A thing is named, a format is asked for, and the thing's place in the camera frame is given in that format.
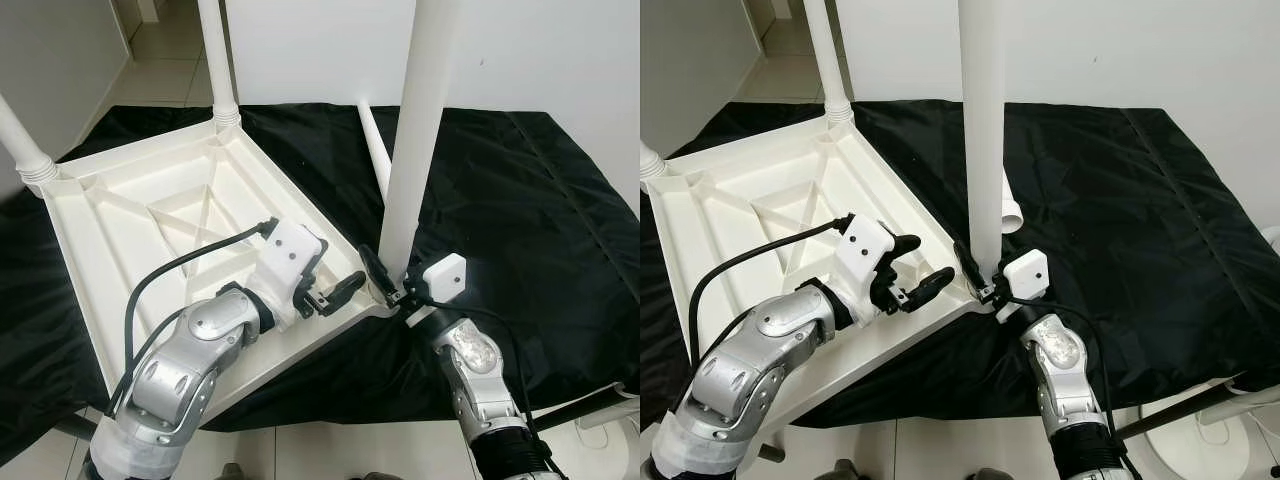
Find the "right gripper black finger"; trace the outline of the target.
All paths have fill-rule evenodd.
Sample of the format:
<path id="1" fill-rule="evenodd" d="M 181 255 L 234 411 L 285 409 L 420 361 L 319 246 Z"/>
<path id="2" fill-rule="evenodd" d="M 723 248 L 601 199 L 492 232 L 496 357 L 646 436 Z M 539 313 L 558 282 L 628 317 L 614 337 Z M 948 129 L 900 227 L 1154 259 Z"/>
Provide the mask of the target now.
<path id="1" fill-rule="evenodd" d="M 369 244 L 358 246 L 358 255 L 369 280 L 381 293 L 384 301 L 399 301 L 401 292 L 378 253 Z"/>
<path id="2" fill-rule="evenodd" d="M 987 278 L 982 275 L 972 251 L 961 241 L 956 241 L 954 242 L 954 252 L 972 289 L 980 293 L 987 287 Z"/>

